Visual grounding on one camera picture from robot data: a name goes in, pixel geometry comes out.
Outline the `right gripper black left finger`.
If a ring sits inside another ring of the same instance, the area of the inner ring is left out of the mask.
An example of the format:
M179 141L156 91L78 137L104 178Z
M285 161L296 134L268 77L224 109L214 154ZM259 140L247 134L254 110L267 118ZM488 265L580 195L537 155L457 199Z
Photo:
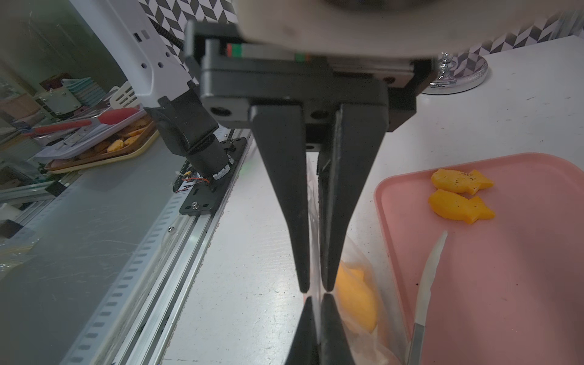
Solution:
M318 340L313 298L304 302L301 317L288 352L285 365L318 365Z

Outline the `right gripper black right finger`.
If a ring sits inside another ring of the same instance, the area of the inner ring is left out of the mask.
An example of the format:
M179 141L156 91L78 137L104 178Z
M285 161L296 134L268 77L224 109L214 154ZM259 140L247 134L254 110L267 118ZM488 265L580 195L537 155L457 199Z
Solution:
M320 309L320 363L325 365L355 365L335 298L331 294L325 294Z

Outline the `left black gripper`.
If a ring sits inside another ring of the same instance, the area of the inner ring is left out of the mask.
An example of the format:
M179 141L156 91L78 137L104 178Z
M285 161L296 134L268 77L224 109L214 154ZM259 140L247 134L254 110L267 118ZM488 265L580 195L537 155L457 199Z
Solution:
M204 108L252 127L287 224L301 292L310 289L308 148L318 156L322 285L333 290L348 225L383 138L416 113L433 60L295 53L250 43L234 24L190 21L183 51Z

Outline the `clear resealable bag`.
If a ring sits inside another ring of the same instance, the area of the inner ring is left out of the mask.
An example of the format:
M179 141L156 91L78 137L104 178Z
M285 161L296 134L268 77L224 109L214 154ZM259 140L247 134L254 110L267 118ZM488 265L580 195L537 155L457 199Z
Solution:
M317 345L325 343L321 306L324 297L330 296L335 300L342 325L342 328L334 329L332 334L345 336L343 351L351 352L350 355L343 355L342 360L350 359L355 364L400 364L400 359L390 350L397 340L391 333L391 323L373 266L349 237L345 238L334 289L327 291L323 287L318 179L310 161L307 161L307 192L310 288L304 298L312 299Z

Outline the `orange cookie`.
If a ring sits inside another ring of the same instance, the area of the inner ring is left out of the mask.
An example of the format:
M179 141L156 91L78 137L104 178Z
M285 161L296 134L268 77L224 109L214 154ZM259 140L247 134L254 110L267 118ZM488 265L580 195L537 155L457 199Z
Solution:
M352 330L373 333L379 322L377 297L365 281L365 271L341 262L335 283L335 299L342 319Z

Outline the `steel tongs with white tips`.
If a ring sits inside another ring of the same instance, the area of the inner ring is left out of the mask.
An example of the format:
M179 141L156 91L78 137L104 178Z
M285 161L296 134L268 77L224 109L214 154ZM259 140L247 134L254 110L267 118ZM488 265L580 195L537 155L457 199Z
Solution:
M407 365L421 364L426 331L427 311L430 306L431 289L436 278L436 271L440 263L440 257L446 244L448 232L444 231L436 241L427 258L421 280L418 285L418 294L415 305L415 317L412 338L409 344Z

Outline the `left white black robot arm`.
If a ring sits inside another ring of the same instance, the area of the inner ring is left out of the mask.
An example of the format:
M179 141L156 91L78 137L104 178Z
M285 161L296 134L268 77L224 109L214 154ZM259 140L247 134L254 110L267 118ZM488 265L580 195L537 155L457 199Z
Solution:
M302 292L310 287L306 155L319 154L321 280L335 286L345 234L386 133L416 113L436 76L434 59L392 59L405 82L362 69L359 58L293 55L252 45L235 24L188 25L180 64L137 1L76 1L75 10L105 45L167 147L205 177L228 165L214 131L250 129L289 229Z

